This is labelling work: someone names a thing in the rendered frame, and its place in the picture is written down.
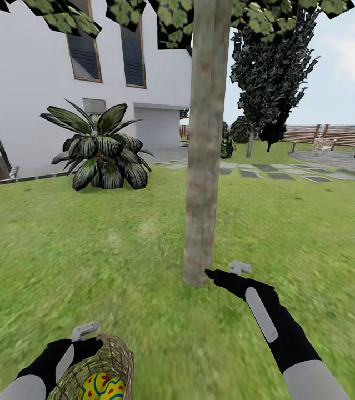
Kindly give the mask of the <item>easter egg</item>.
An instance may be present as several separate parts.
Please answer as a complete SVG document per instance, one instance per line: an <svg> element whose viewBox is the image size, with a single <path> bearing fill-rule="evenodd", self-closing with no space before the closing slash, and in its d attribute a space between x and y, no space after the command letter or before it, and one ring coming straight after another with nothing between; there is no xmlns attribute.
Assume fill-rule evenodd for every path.
<svg viewBox="0 0 355 400"><path fill-rule="evenodd" d="M115 376L106 383L99 394L99 400L122 400L126 391L126 382L123 378Z"/></svg>
<svg viewBox="0 0 355 400"><path fill-rule="evenodd" d="M111 376L107 372L94 372L82 382L77 393L77 400L99 400L99 394L111 381Z"/></svg>

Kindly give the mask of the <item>wicker basket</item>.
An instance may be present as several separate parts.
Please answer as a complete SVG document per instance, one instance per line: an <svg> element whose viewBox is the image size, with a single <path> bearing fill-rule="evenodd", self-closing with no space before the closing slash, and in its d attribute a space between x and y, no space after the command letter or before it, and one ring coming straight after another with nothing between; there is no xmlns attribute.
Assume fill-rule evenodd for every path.
<svg viewBox="0 0 355 400"><path fill-rule="evenodd" d="M107 362L111 364L111 373L115 374L118 372L118 377L121 377L126 382L126 391L124 392L122 400L131 400L131 393L132 393L132 382L134 380L134 352L129 351L125 342L117 335L114 334L94 334L90 336L90 338L96 338L98 341L99 339L107 340L108 344L108 351L109 356L106 357ZM116 345L115 342L118 344ZM115 357L115 352L119 354L119 359ZM99 366L102 372L106 372L107 369L104 367L104 358L102 357L104 352L100 349L95 357L98 357ZM119 366L119 367L118 367ZM58 395L58 400L71 400L70 393L67 389L67 384L69 383L69 375L74 380L76 384L76 388L79 389L81 387L81 383L77 377L76 372L74 371L76 366L73 364L71 365L68 370L63 375L64 382L59 382L56 386Z"/></svg>

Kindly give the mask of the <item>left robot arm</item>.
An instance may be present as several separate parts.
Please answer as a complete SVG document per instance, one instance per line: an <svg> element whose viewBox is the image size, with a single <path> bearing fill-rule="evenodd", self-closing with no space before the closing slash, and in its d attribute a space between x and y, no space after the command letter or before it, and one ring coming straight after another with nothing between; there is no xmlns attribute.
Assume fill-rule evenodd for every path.
<svg viewBox="0 0 355 400"><path fill-rule="evenodd" d="M82 338L100 328L100 323L89 322L74 328L72 339L47 344L43 353L0 394L0 400L48 400L71 365L95 357L104 348L105 340Z"/></svg>

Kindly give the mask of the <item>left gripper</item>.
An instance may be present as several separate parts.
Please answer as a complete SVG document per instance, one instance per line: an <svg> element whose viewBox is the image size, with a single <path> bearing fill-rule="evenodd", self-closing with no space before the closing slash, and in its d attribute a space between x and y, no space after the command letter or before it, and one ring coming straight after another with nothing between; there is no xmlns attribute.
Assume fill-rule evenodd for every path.
<svg viewBox="0 0 355 400"><path fill-rule="evenodd" d="M105 340L96 338L87 338L83 341L75 342L79 346L79 356L74 365L78 365L82 363L84 360L93 358L98 353L98 350L102 350L104 348Z"/></svg>

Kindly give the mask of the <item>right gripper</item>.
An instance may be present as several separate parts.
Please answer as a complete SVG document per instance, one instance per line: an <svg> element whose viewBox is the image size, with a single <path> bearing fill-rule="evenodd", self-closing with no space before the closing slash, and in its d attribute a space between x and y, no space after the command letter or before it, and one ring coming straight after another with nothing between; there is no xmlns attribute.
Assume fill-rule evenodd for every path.
<svg viewBox="0 0 355 400"><path fill-rule="evenodd" d="M225 272L220 269L216 269L215 271L209 271L208 269L206 269L205 273L209 278L213 279L214 285L224 287L229 292L236 295L236 292L234 291L234 286L238 278L242 279L241 276L234 273Z"/></svg>

